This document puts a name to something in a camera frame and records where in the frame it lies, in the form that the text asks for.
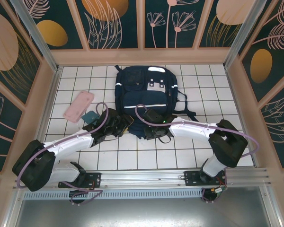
backpack strap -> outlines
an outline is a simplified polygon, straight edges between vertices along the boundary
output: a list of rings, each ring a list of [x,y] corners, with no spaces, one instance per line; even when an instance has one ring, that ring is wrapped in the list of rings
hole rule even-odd
[[[174,113],[175,114],[187,114],[187,116],[194,122],[199,122],[195,116],[196,116],[196,113],[195,112],[192,112],[192,111],[189,111],[187,105],[188,105],[188,102],[187,102],[187,95],[183,94],[182,92],[178,91],[178,93],[181,93],[182,95],[184,95],[185,97],[185,108],[184,110],[181,110],[181,111],[177,111],[175,110]]]
[[[116,68],[119,72],[122,71],[122,69],[119,67],[119,65],[115,65],[115,68]]]

tile grout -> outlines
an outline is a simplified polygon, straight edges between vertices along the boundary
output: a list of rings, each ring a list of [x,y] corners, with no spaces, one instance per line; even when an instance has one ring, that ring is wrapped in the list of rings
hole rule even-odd
[[[183,76],[183,72],[182,72],[182,68],[181,68],[181,65],[179,65],[179,67],[180,67],[180,71],[181,71],[181,78],[182,78],[182,82],[183,82],[183,87],[179,87],[179,88],[181,88],[181,89],[183,89],[184,90],[184,93],[186,94],[186,90],[187,89],[189,89],[189,88],[197,88],[197,87],[186,87],[185,86],[185,84],[184,84],[184,76]],[[74,78],[60,78],[60,80],[59,80],[59,85],[58,85],[58,87],[60,86],[60,84],[61,84],[61,80],[63,80],[63,79],[75,79],[74,80],[74,85],[73,85],[73,88],[75,88],[75,84],[76,84],[76,79],[88,79],[87,77],[78,77],[78,70],[79,70],[79,67],[77,67],[77,72],[76,72],[76,77],[74,77]],[[109,90],[114,90],[114,89],[106,89],[106,86],[107,86],[107,78],[115,78],[115,77],[108,77],[107,76],[107,71],[108,71],[108,67],[106,66],[106,76],[105,77],[92,77],[92,76],[90,76],[90,78],[89,78],[89,88],[88,88],[88,91],[98,91],[98,90],[100,90],[100,91],[104,91],[104,94],[103,94],[103,101],[105,100],[105,94],[106,94],[106,91],[109,91]],[[223,112],[222,112],[222,108],[221,108],[221,101],[224,101],[224,100],[220,100],[219,98],[218,98],[218,94],[217,94],[217,88],[229,88],[229,86],[227,87],[227,86],[219,86],[219,87],[217,87],[216,86],[216,83],[215,83],[215,81],[214,81],[214,75],[212,75],[212,70],[211,70],[211,68],[210,68],[210,72],[211,72],[211,75],[207,75],[207,76],[211,76],[211,78],[213,79],[213,83],[214,83],[214,86],[213,87],[200,87],[200,84],[199,84],[199,78],[201,77],[201,76],[203,76],[203,75],[191,75],[191,76],[197,76],[197,81],[198,81],[198,84],[199,84],[199,91],[200,91],[200,95],[201,95],[201,100],[192,100],[192,101],[188,101],[188,102],[202,102],[202,105],[203,105],[203,110],[204,110],[204,115],[200,115],[200,116],[204,116],[205,117],[205,119],[206,119],[206,121],[208,121],[207,120],[207,117],[208,116],[218,116],[218,115],[222,115],[223,117],[225,116],[225,115],[239,115],[238,113],[233,113],[233,114],[223,114]],[[105,78],[105,84],[104,84],[104,89],[90,89],[90,84],[91,84],[91,82],[92,82],[92,78]],[[201,93],[201,89],[202,88],[215,88],[215,92],[216,92],[216,95],[217,95],[217,100],[203,100],[203,97],[202,97],[202,93]],[[73,90],[59,90],[59,88],[57,89],[57,92],[56,92],[56,96],[55,96],[55,101],[54,101],[54,104],[53,104],[53,106],[52,106],[52,112],[51,112],[51,117],[50,117],[50,119],[49,119],[49,124],[48,124],[48,128],[47,128],[47,134],[46,134],[46,138],[47,138],[47,136],[51,136],[51,135],[62,135],[62,136],[65,136],[65,135],[68,135],[68,134],[66,134],[66,128],[67,128],[67,122],[66,122],[66,124],[65,124],[65,128],[64,128],[64,134],[48,134],[48,129],[49,129],[49,126],[50,126],[50,124],[51,124],[51,121],[52,120],[58,120],[58,119],[64,119],[64,118],[52,118],[52,115],[53,115],[53,111],[54,111],[54,107],[55,107],[55,105],[56,105],[56,107],[57,108],[59,108],[59,105],[69,105],[70,103],[56,103],[56,100],[57,100],[57,95],[58,95],[58,92],[59,91],[71,91],[71,100],[73,99],[73,96],[74,96],[74,93],[75,93],[75,91],[81,91],[82,89],[78,89],[78,90],[75,90],[75,89],[73,89]],[[205,102],[219,102],[219,107],[220,107],[220,110],[221,110],[221,114],[212,114],[212,115],[208,115],[208,114],[206,114],[206,112],[205,112],[205,108],[204,108],[204,103]],[[194,145],[194,141],[192,140],[192,148],[183,148],[183,149],[176,149],[176,142],[175,142],[175,140],[174,140],[174,148],[173,149],[165,149],[165,148],[163,148],[163,149],[158,149],[157,148],[157,141],[155,140],[155,152],[156,152],[156,166],[157,166],[157,169],[158,169],[158,151],[160,151],[160,150],[174,150],[175,151],[175,160],[176,160],[176,169],[178,169],[178,158],[177,158],[177,150],[191,150],[191,151],[193,151],[194,152],[194,157],[195,157],[195,164],[196,164],[196,161],[197,161],[197,158],[196,158],[196,153],[195,153],[195,150],[200,150],[200,149],[210,149],[210,148],[195,148],[195,145]],[[153,149],[138,149],[138,139],[136,138],[136,150],[120,150],[119,149],[119,139],[118,139],[118,149],[117,150],[103,150],[103,151],[100,151],[100,146],[98,147],[98,151],[97,150],[94,150],[94,151],[79,151],[79,157],[78,157],[78,162],[80,162],[80,158],[81,158],[81,152],[98,152],[98,160],[97,160],[97,170],[98,170],[98,168],[99,168],[99,155],[100,155],[100,152],[111,152],[111,151],[117,151],[117,169],[119,168],[119,166],[118,166],[118,162],[119,162],[119,151],[129,151],[129,152],[135,152],[135,154],[136,154],[136,169],[138,169],[138,152],[139,151],[151,151],[151,150],[153,150]]]

navy blue backpack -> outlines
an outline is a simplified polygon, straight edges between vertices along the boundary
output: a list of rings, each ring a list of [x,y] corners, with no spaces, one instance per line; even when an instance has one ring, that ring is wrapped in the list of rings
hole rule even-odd
[[[187,114],[193,121],[195,112],[187,108],[187,96],[178,91],[176,76],[166,68],[151,66],[130,66],[120,69],[115,84],[115,107],[119,114],[127,114],[133,117],[134,122],[128,131],[139,138],[145,138],[144,127],[135,114],[138,104],[145,105],[148,109],[154,109],[162,116],[168,114]],[[185,108],[183,111],[175,111],[178,101],[178,93],[185,96]],[[145,109],[138,108],[138,113],[143,116]]]

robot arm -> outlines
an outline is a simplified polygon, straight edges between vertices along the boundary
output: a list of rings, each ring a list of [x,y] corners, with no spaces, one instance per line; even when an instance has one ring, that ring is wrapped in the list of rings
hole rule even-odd
[[[75,162],[64,165],[58,165],[58,162],[59,160],[78,150],[90,148],[101,143],[105,140],[106,136],[122,136],[133,122],[133,119],[130,116],[119,116],[116,110],[109,109],[108,113],[109,117],[106,123],[97,132],[82,137],[77,136],[76,138],[65,141],[58,146],[49,148],[46,152],[37,157],[26,168],[21,177],[21,181],[31,191],[37,191],[47,183],[61,181],[71,182],[77,187],[81,187],[82,183],[86,181],[86,171]],[[101,115],[99,120],[83,127],[82,130],[73,135],[79,135],[83,132],[92,131],[103,122],[105,114],[106,112]],[[202,181],[204,184],[209,183],[212,178],[224,168],[236,167],[245,147],[247,146],[247,141],[242,136],[208,128],[208,126],[211,125],[236,130],[233,125],[226,120],[221,120],[218,124],[198,123],[199,125],[196,126],[187,123],[184,124],[184,121],[192,121],[187,121],[174,115],[163,118],[152,109],[148,110],[144,114],[143,118],[152,123],[183,122],[182,124],[174,124],[166,127],[145,127],[145,135],[146,139],[148,140],[159,138],[165,135],[173,137],[183,136],[196,140],[202,140],[203,142],[207,142],[211,145],[214,155],[205,161],[197,176],[198,180]],[[30,157],[32,157],[39,150],[48,147],[57,141],[58,140],[41,143],[37,140],[34,140],[30,142],[14,165],[13,172],[16,175],[19,175],[19,172],[23,168],[24,164],[30,159]]]

dark green wallpaper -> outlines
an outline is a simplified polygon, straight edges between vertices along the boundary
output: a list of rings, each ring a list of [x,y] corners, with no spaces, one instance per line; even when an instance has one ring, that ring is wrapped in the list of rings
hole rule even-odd
[[[22,112],[0,93],[0,171],[3,168]]]
[[[0,4],[0,81],[24,104],[40,62]]]
[[[261,12],[261,14],[260,14],[260,16],[257,18],[256,23],[254,24],[254,26],[253,26],[253,28],[251,29],[249,35],[246,37],[246,40],[244,41],[243,45],[241,46],[241,48],[240,48],[240,50],[239,50],[239,55],[241,55],[242,51],[244,50],[244,48],[245,48],[247,42],[249,41],[249,38],[250,38],[251,34],[254,33],[254,31],[255,31],[257,25],[259,24],[260,20],[262,19],[263,15],[265,14],[265,12],[266,12],[268,6],[270,5],[271,1],[272,1],[272,0],[267,0],[267,2],[266,2],[266,4],[265,4],[265,6],[264,6],[264,8],[263,8],[263,10],[262,10],[262,12]]]
[[[90,49],[138,48],[136,0],[76,0]]]
[[[37,27],[51,50],[82,49],[66,0],[25,0]]]
[[[199,47],[230,47],[251,1],[214,0]]]
[[[284,76],[284,1],[279,1],[242,60],[260,101]]]
[[[168,48],[192,47],[203,6],[204,1],[197,0],[178,0],[175,6],[166,0],[146,0],[145,48],[165,48],[166,41]]]

